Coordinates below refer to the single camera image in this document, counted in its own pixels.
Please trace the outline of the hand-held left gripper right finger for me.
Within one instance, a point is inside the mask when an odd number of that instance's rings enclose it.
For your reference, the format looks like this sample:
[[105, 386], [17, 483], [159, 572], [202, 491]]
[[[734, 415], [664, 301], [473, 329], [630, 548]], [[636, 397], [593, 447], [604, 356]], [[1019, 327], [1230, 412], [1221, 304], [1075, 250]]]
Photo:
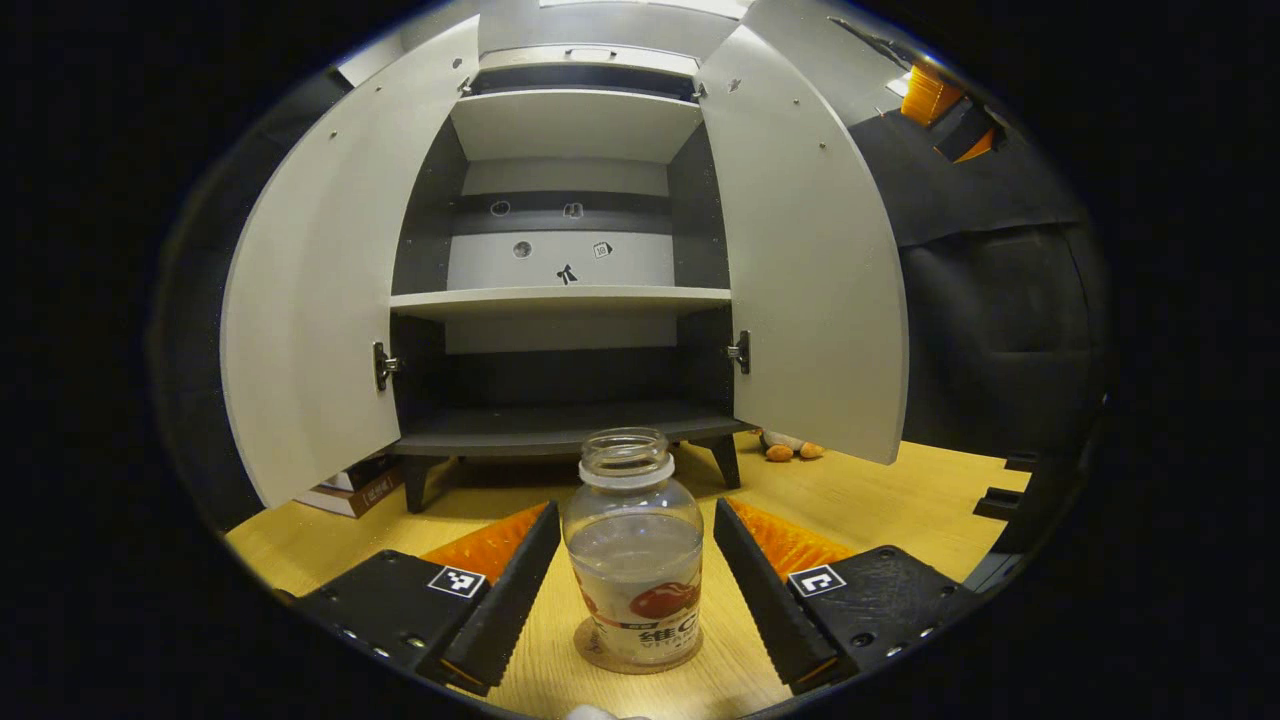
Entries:
[[716, 503], [713, 537], [795, 694], [876, 673], [984, 601], [900, 547], [855, 553], [731, 497]]

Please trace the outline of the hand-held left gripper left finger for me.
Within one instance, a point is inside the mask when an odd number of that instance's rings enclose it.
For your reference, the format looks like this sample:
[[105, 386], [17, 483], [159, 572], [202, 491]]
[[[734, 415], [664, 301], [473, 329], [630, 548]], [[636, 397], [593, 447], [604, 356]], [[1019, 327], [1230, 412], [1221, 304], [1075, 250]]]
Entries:
[[559, 544], [559, 507], [548, 501], [419, 556], [383, 550], [291, 607], [401, 671], [485, 696]]

